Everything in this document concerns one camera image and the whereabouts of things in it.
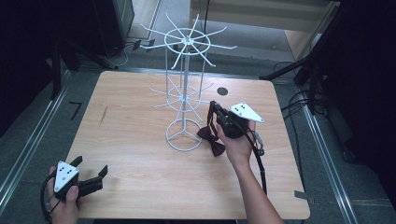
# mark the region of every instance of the hand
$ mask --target hand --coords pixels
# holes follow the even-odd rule
[[[248,122],[248,127],[251,131],[256,130],[256,122],[250,120]],[[239,166],[249,165],[251,144],[249,143],[248,139],[245,136],[237,139],[226,137],[219,124],[217,124],[217,129],[218,137],[224,143],[227,157],[233,165],[233,168],[236,169]],[[254,139],[252,133],[249,133],[248,136],[250,139]]]
[[[54,166],[50,167],[49,173],[56,168]],[[53,209],[50,213],[51,222],[53,224],[76,224],[78,223],[78,208],[77,208],[77,198],[78,198],[78,187],[73,186],[67,191],[66,200],[60,201],[53,195],[53,185],[54,178],[52,178],[47,184],[47,189],[49,192],[49,204],[50,209]]]

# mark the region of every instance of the black cable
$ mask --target black cable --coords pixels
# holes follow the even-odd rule
[[[134,44],[126,45],[126,46],[122,49],[123,54],[124,54],[124,56],[125,56],[125,60],[124,60],[123,63],[113,63],[113,62],[111,62],[107,57],[105,57],[104,60],[106,60],[108,63],[113,64],[113,65],[116,66],[116,67],[123,66],[123,65],[127,64],[127,63],[128,63],[128,60],[129,60],[129,57],[128,57],[128,54],[126,53],[126,50],[127,50],[129,47],[131,47],[131,46],[134,46]]]
[[[295,105],[304,104],[306,101],[307,101],[307,99],[302,99],[302,100],[296,101],[296,102],[294,102],[292,104],[289,104],[287,106],[282,107],[280,110],[283,112],[284,110],[288,109],[289,107],[293,107]]]
[[[284,120],[290,118],[292,115],[298,113],[305,105],[307,104],[307,101],[305,101],[304,103],[300,103],[294,106],[293,110],[291,110],[291,107],[288,107],[289,110],[289,114],[287,114],[285,117],[283,117]]]
[[[288,73],[289,71],[292,71],[292,70],[302,66],[305,63],[305,61],[306,61],[306,57],[280,69],[279,71],[274,72],[273,74],[267,75],[265,77],[260,77],[260,80],[269,80],[270,81],[270,80],[273,80],[274,78],[283,76],[284,74]]]
[[[134,45],[134,42],[133,42],[133,41],[127,42],[127,43],[125,43],[124,47],[123,47],[121,50],[116,50],[116,51],[114,51],[112,55],[110,55],[110,56],[108,56],[108,57],[105,57],[105,58],[103,58],[102,60],[105,60],[105,59],[112,59],[112,58],[116,57],[117,54],[119,54],[120,52],[122,52],[124,49],[129,48],[129,47],[131,47],[131,46],[133,46],[133,45]]]
[[[276,64],[273,66],[273,73],[276,72],[276,67],[277,67],[278,65],[282,64],[282,63],[290,63],[290,64],[292,64],[293,62],[280,62],[280,63],[276,63]],[[296,69],[293,69],[293,73],[294,73],[294,75],[297,75]]]
[[[294,95],[293,97],[290,98],[289,100],[289,105],[291,104],[292,99],[295,97],[296,95]],[[299,166],[299,171],[300,171],[300,178],[301,178],[301,182],[303,184],[303,189],[305,191],[305,182],[304,182],[304,175],[303,175],[303,166],[301,163],[301,153],[300,153],[300,142],[298,139],[298,134],[297,134],[297,130],[294,124],[294,120],[293,120],[293,116],[290,116],[290,122],[291,122],[291,127],[294,131],[294,136],[295,136],[295,141],[296,141],[296,146],[297,146],[297,162],[298,162],[298,166]]]
[[[44,202],[44,200],[45,200],[45,192],[46,192],[46,187],[47,187],[48,182],[53,177],[55,177],[55,174],[56,174],[56,170],[54,170],[50,175],[47,176],[46,180],[44,181],[43,185],[41,186],[41,191],[40,191],[41,211],[43,213],[44,219],[46,219],[47,221],[50,221],[50,212],[53,210],[53,208],[51,209],[50,212],[47,210],[46,204]]]
[[[291,96],[291,100],[294,99],[297,95],[299,95],[301,93],[304,93],[304,92],[309,92],[309,91],[299,91],[299,92],[295,93],[293,96]],[[324,92],[316,92],[316,94],[325,95]],[[308,99],[302,99],[302,100],[296,101],[296,102],[294,102],[294,103],[292,103],[290,105],[286,105],[286,106],[282,107],[281,110],[283,111],[283,110],[287,109],[291,105],[295,105],[295,104],[298,104],[300,102],[307,101],[307,100]],[[322,101],[321,99],[314,99],[314,102],[316,103],[316,105],[322,105],[321,101]]]
[[[245,129],[243,129],[237,122],[235,122],[233,119],[229,118],[230,121],[239,129],[244,133],[244,136],[247,138],[247,140],[249,141],[249,143],[251,144],[252,147],[252,151],[254,153],[254,156],[256,157],[256,161],[259,165],[259,169],[260,169],[260,176],[262,178],[262,190],[264,191],[265,194],[267,194],[267,181],[265,179],[265,169],[264,166],[262,165],[262,159],[260,157],[259,154],[259,149],[257,148],[256,144],[257,144],[257,139],[256,139],[256,135],[255,135],[255,131],[252,131],[249,127],[247,127],[247,130],[252,133],[253,138],[254,138],[254,143],[251,140],[251,138],[248,136],[248,132],[245,131]]]
[[[49,211],[49,214],[51,214],[52,213],[52,211],[58,206],[58,204],[61,202],[61,200],[59,200],[56,204],[55,204],[55,206],[53,206],[53,208]]]
[[[209,11],[209,3],[210,3],[210,0],[207,0],[207,3],[206,3],[206,14],[205,14],[205,22],[204,22],[204,35],[206,35],[206,22],[207,22],[207,12]],[[206,38],[204,37],[204,38],[202,39],[201,43],[204,43],[205,40],[206,40]]]

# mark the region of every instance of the wire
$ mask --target wire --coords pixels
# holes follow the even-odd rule
[[[264,166],[262,165],[262,159],[260,158],[259,149],[257,147],[257,139],[256,139],[255,132],[252,131],[249,127],[247,127],[247,131],[246,131],[233,119],[231,119],[230,117],[229,117],[229,119],[239,130],[241,130],[243,132],[244,136],[247,138],[247,140],[251,144],[254,156],[256,158],[257,164],[259,165],[259,169],[260,169],[260,176],[262,178],[262,190],[264,191],[265,194],[267,194],[267,181],[265,179],[265,169],[264,169]],[[254,141],[248,136],[248,133],[252,133]]]
[[[283,119],[288,119],[292,115],[298,113],[306,104],[307,104],[307,100],[305,100],[305,102],[301,102],[296,105],[291,105],[290,107],[288,107],[289,114],[287,114],[285,117],[283,117]]]
[[[203,30],[204,30],[204,35],[206,35],[206,22],[207,22],[207,12],[209,11],[209,3],[210,3],[210,0],[207,0],[207,3],[206,3],[206,13],[205,13],[205,22],[204,22],[204,28],[202,28],[202,21],[200,22],[200,23],[201,23],[201,29],[203,29]],[[206,40],[206,38],[205,38],[205,37],[203,37],[203,39],[202,39],[201,43],[204,43],[204,42],[205,42],[205,40]],[[196,51],[196,49],[190,49],[190,52],[195,52],[195,51]]]
[[[297,95],[298,94],[295,94],[293,97],[290,98],[289,105],[291,105],[291,101]],[[296,127],[295,127],[295,124],[294,124],[293,116],[292,116],[291,111],[290,111],[290,107],[289,107],[289,114],[290,114],[291,127],[292,127],[292,129],[294,131],[294,137],[295,137],[296,146],[297,146],[297,162],[298,162],[299,171],[300,171],[300,178],[301,178],[301,182],[303,184],[303,189],[305,191],[305,181],[304,181],[304,175],[303,175],[303,166],[302,166],[302,162],[301,162],[300,142],[299,142],[299,139],[298,139],[298,134],[297,134]]]
[[[293,63],[293,62],[280,62],[280,63],[276,63],[276,64],[273,66],[273,72],[275,72],[275,71],[276,71],[276,67],[277,67],[278,65],[282,64],[282,63]]]
[[[43,213],[44,219],[47,221],[50,221],[50,212],[58,205],[58,203],[53,207],[50,211],[47,210],[46,204],[44,202],[45,199],[45,191],[48,182],[55,177],[56,170],[54,170],[50,175],[47,176],[46,180],[44,181],[43,185],[41,186],[41,191],[40,191],[40,203],[41,203],[41,212]]]
[[[306,105],[308,102],[308,99],[302,99],[299,101],[296,101],[294,103],[292,103],[291,101],[299,94],[303,93],[303,92],[308,92],[308,91],[299,91],[297,93],[295,93],[293,96],[291,96],[290,100],[289,100],[289,104],[287,106],[282,107],[280,110],[284,111],[286,109],[290,109],[293,106],[297,106],[297,105]],[[301,108],[297,108],[297,110],[294,110],[293,113],[291,113],[291,110],[289,110],[289,114],[287,116],[285,116],[283,119],[288,119],[291,115],[297,113]]]
[[[127,63],[128,63],[128,58],[129,58],[129,57],[128,57],[128,54],[126,53],[126,50],[127,50],[129,47],[131,47],[131,46],[134,46],[134,44],[127,45],[127,46],[125,46],[125,48],[123,49],[123,52],[124,52],[124,55],[125,55],[125,61],[124,61],[123,63],[113,63],[113,62],[111,62],[107,57],[105,57],[105,60],[108,61],[109,63],[113,64],[114,66],[123,66],[123,65],[127,64]]]

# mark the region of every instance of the wire display rack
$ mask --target wire display rack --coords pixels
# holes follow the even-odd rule
[[[199,15],[197,15],[197,18],[192,28],[178,28],[167,14],[166,18],[175,27],[175,29],[169,31],[168,33],[162,33],[156,30],[149,29],[144,25],[141,25],[144,29],[148,31],[163,35],[164,44],[157,46],[141,47],[143,49],[165,48],[166,91],[157,91],[152,88],[150,89],[152,91],[158,92],[159,94],[166,95],[166,103],[163,105],[155,105],[154,107],[170,106],[172,109],[176,110],[176,119],[169,124],[165,133],[166,141],[174,149],[177,149],[179,151],[191,151],[197,148],[202,142],[202,139],[196,134],[191,133],[191,130],[196,130],[197,133],[201,129],[201,126],[197,121],[193,119],[188,119],[187,113],[193,112],[201,122],[204,122],[196,112],[196,108],[201,103],[209,103],[203,101],[201,95],[202,91],[210,88],[213,85],[212,83],[205,88],[202,87],[205,64],[208,63],[210,66],[216,67],[212,62],[207,59],[207,52],[211,47],[222,49],[235,49],[236,46],[226,47],[212,44],[209,37],[211,35],[223,32],[227,27],[224,27],[222,30],[216,31],[211,34],[204,34],[203,32],[196,30],[196,24],[199,20]],[[177,64],[180,62],[180,76],[178,84],[171,78],[171,76],[168,75],[168,50],[171,50],[172,52],[177,54],[177,58],[171,69],[174,70],[177,67]],[[190,85],[190,58],[191,56],[198,55],[204,59],[204,62],[202,66],[200,85],[199,87],[194,88]],[[177,139],[180,138],[183,139],[183,146],[177,146],[177,143],[180,143],[180,141],[177,141]]]

